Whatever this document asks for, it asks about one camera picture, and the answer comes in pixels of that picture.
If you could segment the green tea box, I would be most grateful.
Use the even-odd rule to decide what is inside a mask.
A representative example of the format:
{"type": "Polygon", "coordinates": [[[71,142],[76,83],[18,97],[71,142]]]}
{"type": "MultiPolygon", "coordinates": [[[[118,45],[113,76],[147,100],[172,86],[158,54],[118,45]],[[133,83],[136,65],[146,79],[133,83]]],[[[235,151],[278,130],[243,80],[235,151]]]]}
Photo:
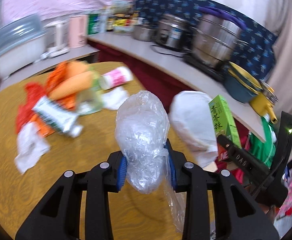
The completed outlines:
{"type": "Polygon", "coordinates": [[[217,95],[209,102],[209,108],[216,138],[219,135],[224,135],[241,148],[239,133],[226,99],[221,95],[217,95]]]}

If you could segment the clear plastic bag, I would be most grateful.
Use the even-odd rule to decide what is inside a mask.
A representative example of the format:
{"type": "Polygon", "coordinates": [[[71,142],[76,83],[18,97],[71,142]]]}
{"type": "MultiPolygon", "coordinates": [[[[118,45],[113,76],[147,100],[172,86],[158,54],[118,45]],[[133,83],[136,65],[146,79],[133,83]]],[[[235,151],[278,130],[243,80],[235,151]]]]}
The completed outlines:
{"type": "Polygon", "coordinates": [[[117,110],[114,135],[127,159],[128,183],[142,194],[150,194],[163,184],[174,225],[182,232],[186,195],[173,191],[167,148],[169,129],[162,102],[147,90],[129,96],[117,110]]]}

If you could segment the red plastic bag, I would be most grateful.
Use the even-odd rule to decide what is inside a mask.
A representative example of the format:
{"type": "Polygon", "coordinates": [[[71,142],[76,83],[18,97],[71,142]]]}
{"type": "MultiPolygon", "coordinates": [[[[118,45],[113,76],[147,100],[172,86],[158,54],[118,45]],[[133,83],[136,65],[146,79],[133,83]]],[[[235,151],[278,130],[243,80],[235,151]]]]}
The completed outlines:
{"type": "Polygon", "coordinates": [[[45,137],[49,133],[49,128],[43,123],[38,114],[32,108],[38,100],[46,95],[44,87],[37,82],[29,82],[24,86],[26,92],[26,102],[24,105],[18,106],[16,117],[16,133],[19,133],[22,127],[29,123],[34,122],[39,127],[39,133],[45,137]]]}

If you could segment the white lined trash bin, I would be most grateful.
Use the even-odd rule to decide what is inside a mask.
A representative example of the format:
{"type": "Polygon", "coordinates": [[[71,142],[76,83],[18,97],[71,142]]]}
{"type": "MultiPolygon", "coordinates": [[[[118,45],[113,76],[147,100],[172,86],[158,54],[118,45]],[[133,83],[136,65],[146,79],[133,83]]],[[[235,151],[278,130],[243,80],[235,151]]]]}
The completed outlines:
{"type": "Polygon", "coordinates": [[[185,90],[175,95],[170,105],[170,124],[201,168],[211,165],[218,157],[209,108],[211,100],[206,93],[185,90]]]}

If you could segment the stacked blue yellow basins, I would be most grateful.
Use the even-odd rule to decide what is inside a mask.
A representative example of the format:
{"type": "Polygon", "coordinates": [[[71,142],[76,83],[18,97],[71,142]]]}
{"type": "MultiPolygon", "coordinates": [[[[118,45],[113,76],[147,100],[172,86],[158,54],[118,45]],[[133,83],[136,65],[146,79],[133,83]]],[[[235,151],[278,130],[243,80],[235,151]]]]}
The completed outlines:
{"type": "Polygon", "coordinates": [[[233,62],[225,64],[223,85],[228,94],[241,103],[249,103],[262,91],[260,82],[233,62]]]}

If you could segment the black induction cooker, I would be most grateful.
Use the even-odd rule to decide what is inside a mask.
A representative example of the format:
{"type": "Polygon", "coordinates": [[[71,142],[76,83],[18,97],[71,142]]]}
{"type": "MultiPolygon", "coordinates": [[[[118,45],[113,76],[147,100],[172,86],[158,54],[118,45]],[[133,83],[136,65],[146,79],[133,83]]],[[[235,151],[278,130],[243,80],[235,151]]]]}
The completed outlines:
{"type": "Polygon", "coordinates": [[[224,81],[226,73],[224,62],[218,63],[215,67],[212,67],[196,59],[191,53],[185,53],[183,55],[183,61],[219,83],[224,81]]]}

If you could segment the small white tissue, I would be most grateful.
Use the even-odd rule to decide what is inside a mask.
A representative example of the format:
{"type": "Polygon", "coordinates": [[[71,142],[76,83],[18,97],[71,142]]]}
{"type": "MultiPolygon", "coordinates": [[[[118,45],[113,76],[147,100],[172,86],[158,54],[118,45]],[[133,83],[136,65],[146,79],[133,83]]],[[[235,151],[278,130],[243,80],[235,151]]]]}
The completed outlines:
{"type": "Polygon", "coordinates": [[[103,108],[116,111],[129,97],[129,93],[123,87],[117,87],[101,96],[103,108]]]}

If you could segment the blue patterned cloth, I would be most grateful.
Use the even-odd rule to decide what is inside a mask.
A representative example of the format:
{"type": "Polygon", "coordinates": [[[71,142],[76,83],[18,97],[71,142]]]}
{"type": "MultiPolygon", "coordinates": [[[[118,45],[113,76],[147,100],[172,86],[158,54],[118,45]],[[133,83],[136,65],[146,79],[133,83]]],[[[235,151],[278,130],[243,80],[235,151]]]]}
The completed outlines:
{"type": "Polygon", "coordinates": [[[135,0],[139,17],[153,26],[157,26],[162,15],[167,13],[187,20],[194,27],[196,20],[201,17],[200,7],[224,10],[246,24],[246,30],[241,33],[240,39],[247,42],[247,45],[236,46],[231,61],[258,80],[266,80],[276,63],[272,46],[277,36],[253,19],[212,0],[135,0]]]}

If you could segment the orange ribbed cloth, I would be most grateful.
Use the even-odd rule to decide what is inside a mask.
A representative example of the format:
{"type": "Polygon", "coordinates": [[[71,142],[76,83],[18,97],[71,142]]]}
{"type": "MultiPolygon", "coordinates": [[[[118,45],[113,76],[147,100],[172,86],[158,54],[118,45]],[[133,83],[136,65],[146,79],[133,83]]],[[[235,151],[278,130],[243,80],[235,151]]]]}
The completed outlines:
{"type": "Polygon", "coordinates": [[[47,94],[51,100],[60,100],[76,94],[93,85],[94,73],[92,65],[83,61],[63,62],[56,68],[58,75],[54,76],[57,85],[47,85],[47,94]]]}

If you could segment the large steel steamer pot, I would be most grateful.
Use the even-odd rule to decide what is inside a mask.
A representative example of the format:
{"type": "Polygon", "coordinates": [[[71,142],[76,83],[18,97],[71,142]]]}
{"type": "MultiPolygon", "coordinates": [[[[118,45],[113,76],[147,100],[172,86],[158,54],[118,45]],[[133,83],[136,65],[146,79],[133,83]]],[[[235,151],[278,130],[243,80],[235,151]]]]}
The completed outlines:
{"type": "Polygon", "coordinates": [[[230,58],[243,31],[228,20],[201,13],[198,24],[193,28],[192,55],[215,67],[230,58]]]}

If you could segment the white pink paper cup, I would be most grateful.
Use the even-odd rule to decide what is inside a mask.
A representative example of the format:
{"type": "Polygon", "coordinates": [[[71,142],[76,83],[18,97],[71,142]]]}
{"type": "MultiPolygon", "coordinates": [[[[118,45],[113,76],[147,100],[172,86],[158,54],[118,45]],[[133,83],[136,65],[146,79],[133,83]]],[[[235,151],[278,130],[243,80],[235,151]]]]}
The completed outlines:
{"type": "Polygon", "coordinates": [[[132,80],[133,74],[129,68],[120,66],[110,72],[107,72],[106,74],[103,74],[99,79],[99,83],[102,89],[108,90],[121,86],[132,80]]]}

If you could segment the white dish drainer box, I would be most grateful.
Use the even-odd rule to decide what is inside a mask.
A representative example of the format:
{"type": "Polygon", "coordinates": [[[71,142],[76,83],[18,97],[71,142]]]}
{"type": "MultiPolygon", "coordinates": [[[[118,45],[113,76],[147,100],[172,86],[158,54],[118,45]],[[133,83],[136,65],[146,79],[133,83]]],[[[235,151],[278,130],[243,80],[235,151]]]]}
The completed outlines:
{"type": "Polygon", "coordinates": [[[37,14],[0,28],[0,79],[38,60],[46,51],[45,29],[37,14]]]}

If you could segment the white blender base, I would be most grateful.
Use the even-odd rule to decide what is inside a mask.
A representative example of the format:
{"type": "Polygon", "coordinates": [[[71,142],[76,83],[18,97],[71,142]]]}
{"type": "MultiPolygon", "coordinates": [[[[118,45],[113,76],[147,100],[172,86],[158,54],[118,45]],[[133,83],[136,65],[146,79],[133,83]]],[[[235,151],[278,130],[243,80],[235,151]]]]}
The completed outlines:
{"type": "Polygon", "coordinates": [[[47,57],[54,58],[69,53],[66,20],[52,21],[47,23],[44,28],[46,31],[47,57]]]}

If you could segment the pink electric kettle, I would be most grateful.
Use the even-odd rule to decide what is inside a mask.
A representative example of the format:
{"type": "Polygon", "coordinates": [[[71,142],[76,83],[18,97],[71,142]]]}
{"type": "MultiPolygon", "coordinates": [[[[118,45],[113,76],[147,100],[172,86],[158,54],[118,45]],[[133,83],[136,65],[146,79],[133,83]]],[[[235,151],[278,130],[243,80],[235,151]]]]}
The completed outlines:
{"type": "Polygon", "coordinates": [[[69,18],[68,44],[70,48],[80,48],[86,45],[87,15],[71,16],[69,18]]]}

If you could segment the green white can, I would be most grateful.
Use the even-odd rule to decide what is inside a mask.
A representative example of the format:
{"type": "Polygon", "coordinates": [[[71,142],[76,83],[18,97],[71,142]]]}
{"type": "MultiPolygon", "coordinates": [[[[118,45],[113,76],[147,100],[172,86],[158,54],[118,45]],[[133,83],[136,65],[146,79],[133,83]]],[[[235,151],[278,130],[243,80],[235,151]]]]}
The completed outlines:
{"type": "Polygon", "coordinates": [[[99,14],[89,14],[88,15],[88,27],[87,34],[93,35],[99,33],[99,14]]]}

